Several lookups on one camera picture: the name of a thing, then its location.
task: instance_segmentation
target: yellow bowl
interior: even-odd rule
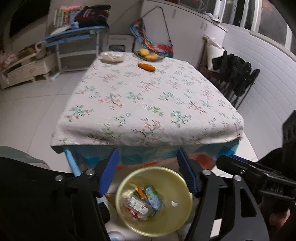
[[[126,218],[123,201],[132,196],[136,187],[153,186],[165,207],[146,221]],[[157,237],[178,230],[187,221],[192,210],[192,194],[184,179],[165,167],[145,167],[129,174],[119,185],[115,197],[116,210],[124,224],[138,234]]]

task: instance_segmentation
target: window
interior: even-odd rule
[[[253,17],[254,17],[254,10],[255,10],[255,0],[249,0],[249,9],[247,14],[247,20],[245,24],[245,28],[251,30]]]
[[[286,44],[286,21],[268,0],[262,0],[262,11],[258,33],[263,34],[283,46]]]
[[[291,52],[296,55],[296,38],[292,36]]]
[[[250,30],[296,61],[296,38],[269,0],[223,0],[223,23]]]
[[[179,4],[197,12],[209,12],[214,14],[216,1],[219,0],[179,0]]]

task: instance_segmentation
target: cabinet handle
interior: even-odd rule
[[[36,68],[29,69],[30,74],[35,71]]]

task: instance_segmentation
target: plate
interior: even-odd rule
[[[161,54],[157,54],[157,53],[155,53],[155,54],[158,55],[158,59],[147,59],[147,58],[141,56],[141,55],[139,54],[139,51],[136,51],[134,54],[135,54],[137,57],[139,57],[140,59],[143,59],[143,60],[145,60],[145,61],[150,61],[150,62],[161,61],[161,60],[163,60],[163,59],[165,58],[165,56],[163,56],[163,55],[161,55]]]

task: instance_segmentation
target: blue desk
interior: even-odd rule
[[[77,28],[77,29],[69,29],[64,32],[49,35],[45,38],[42,38],[40,41],[46,41],[45,46],[56,46],[56,53],[57,53],[57,61],[59,66],[59,73],[55,76],[55,78],[61,73],[66,71],[75,71],[75,70],[85,70],[87,68],[75,68],[75,69],[63,69],[61,58],[70,57],[70,56],[77,56],[77,55],[85,55],[85,54],[96,54],[96,57],[99,56],[99,35],[102,32],[107,31],[107,27],[105,26],[92,26],[92,27],[85,27],[85,28]],[[87,51],[77,51],[71,53],[64,53],[61,54],[59,50],[59,45],[62,43],[69,43],[72,41],[77,41],[81,39],[88,39],[96,37],[96,49],[95,50],[87,50]]]

